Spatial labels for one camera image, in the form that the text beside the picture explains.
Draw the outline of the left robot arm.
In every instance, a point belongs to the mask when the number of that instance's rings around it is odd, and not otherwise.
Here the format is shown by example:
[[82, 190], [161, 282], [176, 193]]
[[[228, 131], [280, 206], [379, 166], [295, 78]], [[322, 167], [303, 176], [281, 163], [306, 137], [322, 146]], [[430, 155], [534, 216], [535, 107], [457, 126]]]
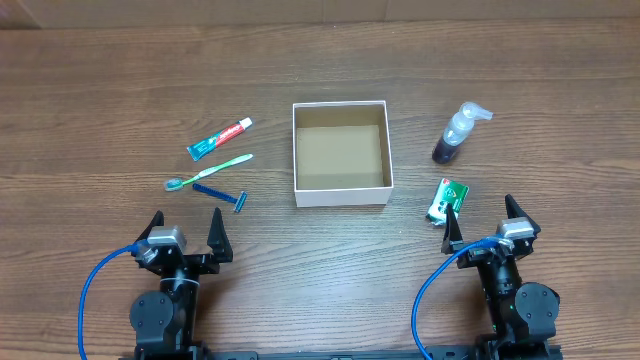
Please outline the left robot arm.
[[213, 212], [207, 246], [187, 254], [186, 238], [178, 226], [166, 226], [158, 211], [134, 242], [139, 267], [160, 277], [159, 289], [140, 295], [129, 319], [136, 333], [136, 359], [211, 359], [211, 350], [194, 339], [199, 278], [220, 271], [233, 261], [233, 250], [220, 209]]

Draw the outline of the clear pump bottle dark liquid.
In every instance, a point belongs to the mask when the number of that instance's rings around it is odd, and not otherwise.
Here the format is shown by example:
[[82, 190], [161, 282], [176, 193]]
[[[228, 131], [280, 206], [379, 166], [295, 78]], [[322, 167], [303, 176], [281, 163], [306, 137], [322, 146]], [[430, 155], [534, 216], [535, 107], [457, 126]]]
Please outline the clear pump bottle dark liquid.
[[432, 152], [432, 160], [438, 164], [449, 163], [459, 147], [472, 133], [475, 123], [491, 120], [493, 113], [474, 102], [463, 103], [451, 117]]

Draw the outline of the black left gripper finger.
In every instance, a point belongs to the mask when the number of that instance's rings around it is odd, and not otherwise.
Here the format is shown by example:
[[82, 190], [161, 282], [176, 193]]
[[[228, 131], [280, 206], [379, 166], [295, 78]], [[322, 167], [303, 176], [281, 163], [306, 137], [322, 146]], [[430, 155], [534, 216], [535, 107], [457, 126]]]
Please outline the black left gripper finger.
[[164, 214], [163, 214], [162, 211], [158, 210], [154, 214], [154, 216], [153, 216], [152, 220], [150, 221], [149, 225], [143, 230], [143, 232], [136, 239], [136, 241], [139, 242], [139, 241], [142, 241], [142, 240], [146, 240], [149, 237], [149, 235], [151, 233], [151, 230], [154, 227], [163, 226], [163, 225], [164, 225]]
[[207, 245], [212, 250], [216, 263], [230, 263], [233, 261], [233, 250], [226, 234], [222, 212], [216, 207], [212, 216]]

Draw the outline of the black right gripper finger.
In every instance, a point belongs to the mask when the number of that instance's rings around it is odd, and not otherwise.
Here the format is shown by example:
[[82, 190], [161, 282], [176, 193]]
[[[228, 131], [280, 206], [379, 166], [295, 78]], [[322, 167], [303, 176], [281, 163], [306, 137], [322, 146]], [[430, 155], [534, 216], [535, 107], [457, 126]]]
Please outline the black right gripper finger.
[[509, 219], [513, 218], [526, 218], [533, 228], [533, 233], [538, 235], [541, 232], [540, 226], [518, 205], [516, 200], [511, 194], [507, 194], [505, 196], [505, 207], [507, 212], [507, 217]]
[[457, 222], [456, 212], [453, 206], [448, 203], [446, 206], [446, 225], [441, 246], [441, 252], [444, 254], [454, 254], [462, 249], [464, 240]]

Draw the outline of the green white soap packet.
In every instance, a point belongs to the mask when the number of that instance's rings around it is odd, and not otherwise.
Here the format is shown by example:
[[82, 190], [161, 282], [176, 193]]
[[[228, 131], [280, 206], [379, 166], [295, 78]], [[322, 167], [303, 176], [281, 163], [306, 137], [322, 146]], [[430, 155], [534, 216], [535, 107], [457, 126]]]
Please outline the green white soap packet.
[[433, 226], [444, 226], [447, 218], [447, 207], [451, 206], [454, 216], [458, 217], [468, 193], [469, 187], [467, 185], [443, 178], [426, 212], [426, 218]]

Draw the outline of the white cardboard box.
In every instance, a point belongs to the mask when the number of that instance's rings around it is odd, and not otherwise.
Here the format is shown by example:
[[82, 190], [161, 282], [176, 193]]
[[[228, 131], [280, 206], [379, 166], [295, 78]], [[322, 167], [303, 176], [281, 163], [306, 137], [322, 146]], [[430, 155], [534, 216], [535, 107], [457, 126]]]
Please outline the white cardboard box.
[[292, 105], [296, 206], [386, 205], [394, 189], [383, 100]]

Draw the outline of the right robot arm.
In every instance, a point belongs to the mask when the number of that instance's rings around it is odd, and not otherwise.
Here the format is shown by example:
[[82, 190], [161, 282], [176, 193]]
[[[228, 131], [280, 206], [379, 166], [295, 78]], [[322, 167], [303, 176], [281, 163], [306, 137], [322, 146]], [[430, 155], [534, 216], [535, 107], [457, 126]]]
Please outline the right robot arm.
[[510, 195], [505, 196], [507, 218], [497, 225], [495, 241], [478, 245], [456, 259], [457, 267], [478, 271], [493, 325], [473, 345], [436, 346], [436, 359], [561, 360], [556, 335], [560, 296], [551, 288], [522, 280], [516, 261], [533, 252], [539, 225]]

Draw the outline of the red teal toothpaste tube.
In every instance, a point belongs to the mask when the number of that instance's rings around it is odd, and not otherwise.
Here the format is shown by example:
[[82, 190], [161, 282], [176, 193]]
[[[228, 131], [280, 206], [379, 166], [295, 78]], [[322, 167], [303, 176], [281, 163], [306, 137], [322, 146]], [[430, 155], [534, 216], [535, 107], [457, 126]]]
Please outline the red teal toothpaste tube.
[[187, 152], [191, 158], [197, 162], [205, 155], [213, 152], [223, 144], [227, 143], [231, 139], [244, 133], [249, 127], [253, 125], [253, 121], [250, 117], [246, 117], [233, 125], [226, 127], [220, 132], [203, 139], [187, 148]]

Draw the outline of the green white toothbrush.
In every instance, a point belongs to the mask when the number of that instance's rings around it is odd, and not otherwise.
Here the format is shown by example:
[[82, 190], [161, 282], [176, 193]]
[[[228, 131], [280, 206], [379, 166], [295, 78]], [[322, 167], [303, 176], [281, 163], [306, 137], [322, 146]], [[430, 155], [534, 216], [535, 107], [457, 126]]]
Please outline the green white toothbrush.
[[238, 156], [234, 159], [231, 159], [225, 163], [213, 166], [213, 167], [209, 167], [207, 169], [204, 169], [202, 171], [200, 171], [199, 173], [197, 173], [195, 176], [191, 177], [190, 179], [187, 180], [183, 180], [180, 178], [173, 178], [170, 180], [167, 180], [164, 182], [163, 187], [164, 190], [167, 192], [173, 192], [173, 191], [178, 191], [181, 190], [182, 188], [184, 188], [185, 186], [195, 183], [198, 180], [201, 180], [203, 178], [206, 178], [208, 176], [213, 175], [216, 172], [219, 172], [221, 170], [224, 170], [226, 168], [247, 162], [249, 160], [251, 160], [254, 157], [253, 154], [245, 154], [245, 155], [241, 155]]

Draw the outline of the blue disposable razor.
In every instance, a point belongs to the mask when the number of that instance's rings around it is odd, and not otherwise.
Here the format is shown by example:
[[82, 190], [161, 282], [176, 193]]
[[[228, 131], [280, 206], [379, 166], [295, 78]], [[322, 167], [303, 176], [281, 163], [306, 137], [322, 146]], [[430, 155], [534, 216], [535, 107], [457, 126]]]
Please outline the blue disposable razor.
[[248, 194], [246, 192], [244, 192], [244, 191], [242, 191], [239, 196], [234, 197], [234, 196], [232, 196], [230, 194], [227, 194], [227, 193], [221, 192], [219, 190], [216, 190], [216, 189], [201, 185], [199, 183], [194, 183], [192, 185], [192, 189], [197, 191], [197, 192], [206, 194], [208, 196], [211, 196], [211, 197], [214, 197], [214, 198], [217, 198], [219, 200], [223, 200], [225, 202], [228, 202], [228, 203], [232, 204], [234, 206], [234, 212], [235, 213], [240, 213], [242, 211], [242, 209], [243, 209], [243, 207], [244, 207], [244, 205], [246, 203], [247, 197], [248, 197]]

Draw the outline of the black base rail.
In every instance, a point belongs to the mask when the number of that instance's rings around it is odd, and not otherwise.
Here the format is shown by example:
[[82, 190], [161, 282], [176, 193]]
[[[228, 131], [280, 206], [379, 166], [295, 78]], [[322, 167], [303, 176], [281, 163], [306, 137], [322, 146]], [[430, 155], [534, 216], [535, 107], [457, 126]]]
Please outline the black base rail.
[[[474, 346], [434, 346], [427, 349], [433, 360], [480, 360], [489, 359]], [[355, 352], [294, 352], [259, 354], [253, 351], [240, 352], [183, 352], [178, 354], [156, 354], [147, 356], [135, 354], [121, 357], [121, 360], [161, 359], [161, 360], [425, 360], [418, 350], [376, 350]]]

